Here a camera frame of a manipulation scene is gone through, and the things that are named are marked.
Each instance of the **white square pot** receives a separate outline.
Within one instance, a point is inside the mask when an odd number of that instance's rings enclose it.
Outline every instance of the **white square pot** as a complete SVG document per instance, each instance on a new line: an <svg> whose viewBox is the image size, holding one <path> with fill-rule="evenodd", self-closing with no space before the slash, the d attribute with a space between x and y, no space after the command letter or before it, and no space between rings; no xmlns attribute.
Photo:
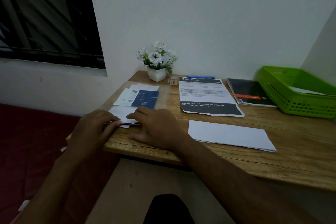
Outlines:
<svg viewBox="0 0 336 224"><path fill-rule="evenodd" d="M160 69L160 70L155 70L155 69L151 69L147 67L147 72L151 80L159 82L159 81L162 81L164 78L166 78L167 70L165 68Z"/></svg>

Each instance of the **red label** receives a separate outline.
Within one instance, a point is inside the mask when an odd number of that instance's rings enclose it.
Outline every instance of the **red label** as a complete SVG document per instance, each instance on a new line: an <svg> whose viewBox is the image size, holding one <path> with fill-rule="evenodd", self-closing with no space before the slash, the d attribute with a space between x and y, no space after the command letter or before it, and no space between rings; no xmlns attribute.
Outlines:
<svg viewBox="0 0 336 224"><path fill-rule="evenodd" d="M241 95L241 94L236 94L237 98L253 98L253 99L261 99L261 97L258 96L250 96L250 95Z"/></svg>

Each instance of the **window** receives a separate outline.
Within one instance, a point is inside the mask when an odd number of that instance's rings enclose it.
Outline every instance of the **window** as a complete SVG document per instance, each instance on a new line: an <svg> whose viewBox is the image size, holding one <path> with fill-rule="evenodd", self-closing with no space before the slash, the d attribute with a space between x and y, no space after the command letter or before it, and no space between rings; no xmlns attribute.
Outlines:
<svg viewBox="0 0 336 224"><path fill-rule="evenodd" d="M1 0L0 57L105 68L92 0Z"/></svg>

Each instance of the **white flower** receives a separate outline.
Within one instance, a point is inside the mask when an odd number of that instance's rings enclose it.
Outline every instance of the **white flower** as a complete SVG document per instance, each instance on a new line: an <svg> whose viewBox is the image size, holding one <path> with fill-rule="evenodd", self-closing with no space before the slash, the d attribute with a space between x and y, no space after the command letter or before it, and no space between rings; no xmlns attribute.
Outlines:
<svg viewBox="0 0 336 224"><path fill-rule="evenodd" d="M155 67L157 67L158 64L162 62L162 55L158 52L151 52L148 58L149 61L152 62Z"/></svg>
<svg viewBox="0 0 336 224"><path fill-rule="evenodd" d="M157 52L162 52L163 50L166 50L166 44L162 42L155 42L153 47L154 50Z"/></svg>
<svg viewBox="0 0 336 224"><path fill-rule="evenodd" d="M140 50L137 50L135 54L138 60L142 60L142 57L146 54L146 49L142 48Z"/></svg>
<svg viewBox="0 0 336 224"><path fill-rule="evenodd" d="M177 58L177 53L175 51L172 51L171 49L167 50L167 54L172 59L176 59Z"/></svg>

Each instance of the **black notebook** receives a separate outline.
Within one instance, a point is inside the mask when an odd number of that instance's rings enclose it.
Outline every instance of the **black notebook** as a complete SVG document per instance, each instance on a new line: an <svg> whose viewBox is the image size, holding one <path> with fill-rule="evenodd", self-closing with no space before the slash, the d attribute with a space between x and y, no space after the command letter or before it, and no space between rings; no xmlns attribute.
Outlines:
<svg viewBox="0 0 336 224"><path fill-rule="evenodd" d="M277 107L259 82L241 79L226 79L226 81L238 104Z"/></svg>

